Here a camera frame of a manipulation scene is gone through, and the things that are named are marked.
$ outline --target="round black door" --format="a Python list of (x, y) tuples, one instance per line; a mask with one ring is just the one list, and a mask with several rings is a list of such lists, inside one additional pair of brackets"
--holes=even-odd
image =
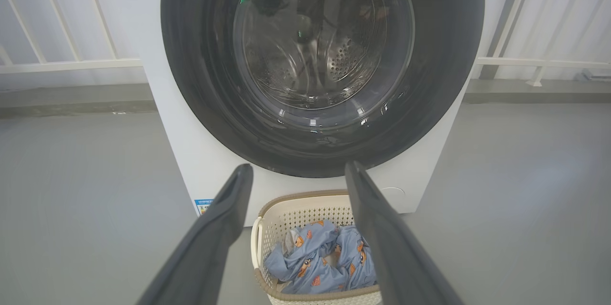
[(484, 0), (161, 0), (166, 55), (208, 131), (299, 177), (370, 168), (456, 99)]

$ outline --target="front-loading washing machine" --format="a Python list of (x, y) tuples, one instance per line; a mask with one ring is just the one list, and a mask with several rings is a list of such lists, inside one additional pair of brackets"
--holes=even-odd
[(369, 168), (417, 209), (480, 44), (484, 0), (138, 0), (132, 40), (197, 213), (243, 162), (246, 216)]

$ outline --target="blue patterned cloth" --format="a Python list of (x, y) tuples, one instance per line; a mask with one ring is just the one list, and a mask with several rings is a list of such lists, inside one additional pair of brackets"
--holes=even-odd
[[(337, 267), (325, 259), (332, 253)], [(368, 256), (369, 247), (354, 226), (340, 229), (324, 220), (299, 231), (290, 255), (284, 256), (277, 244), (264, 264), (280, 281), (290, 282), (282, 293), (323, 294), (373, 285), (375, 269)]]

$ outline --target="sticker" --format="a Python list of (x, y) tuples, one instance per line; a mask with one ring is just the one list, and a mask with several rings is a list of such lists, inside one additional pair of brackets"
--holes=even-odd
[(211, 203), (212, 199), (195, 200), (195, 205), (197, 206), (197, 209), (199, 209), (199, 215), (205, 214)]

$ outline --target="beige plastic basket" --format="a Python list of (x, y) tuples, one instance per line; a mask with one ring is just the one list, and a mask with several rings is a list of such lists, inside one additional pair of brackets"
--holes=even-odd
[(251, 258), (255, 277), (274, 305), (377, 305), (382, 301), (379, 286), (332, 294), (282, 294), (277, 279), (263, 264), (276, 242), (296, 226), (330, 220), (336, 225), (354, 223), (346, 190), (323, 190), (284, 196), (269, 202), (259, 213), (251, 233)]

